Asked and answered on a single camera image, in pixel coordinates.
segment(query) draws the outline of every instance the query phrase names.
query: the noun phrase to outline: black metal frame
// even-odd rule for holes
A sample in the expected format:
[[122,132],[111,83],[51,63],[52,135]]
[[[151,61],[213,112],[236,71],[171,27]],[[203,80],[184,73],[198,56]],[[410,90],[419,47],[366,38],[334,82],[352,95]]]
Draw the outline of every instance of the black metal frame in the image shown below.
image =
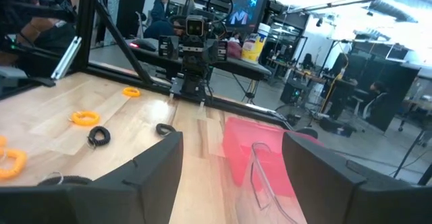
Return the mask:
[[[82,38],[83,42],[82,42],[81,49],[74,62],[74,69],[77,72],[92,74],[116,82],[121,82],[124,84],[132,85],[153,92],[158,92],[161,94],[168,95],[169,86],[153,81],[153,79],[151,79],[149,74],[143,70],[137,58],[135,57],[135,55],[133,54],[129,46],[126,44],[126,42],[119,34],[118,29],[111,22],[111,18],[107,16],[108,13],[106,9],[104,9],[103,5],[101,4],[101,1],[100,0],[80,0],[80,4],[85,4],[85,5],[81,5],[78,11],[79,18],[78,18],[77,34],[79,37]],[[101,17],[101,20],[105,23],[109,31],[112,33],[114,39],[117,41],[118,45],[125,53],[130,63],[132,64],[133,68],[138,73],[138,76],[127,74],[125,72],[116,71],[114,69],[109,69],[98,65],[89,64],[88,59],[90,54],[92,23],[94,20],[95,11],[97,11],[99,16]],[[180,98],[184,100],[189,100],[184,96],[181,96]],[[265,121],[267,123],[279,125],[287,130],[292,130],[292,127],[289,125],[289,123],[286,120],[284,120],[278,114],[275,114],[270,110],[266,111],[266,110],[255,109],[247,105],[234,103],[216,97],[212,101],[206,101],[205,105],[222,111],[227,111],[230,113],[235,113],[238,115],[250,117],[260,121]]]

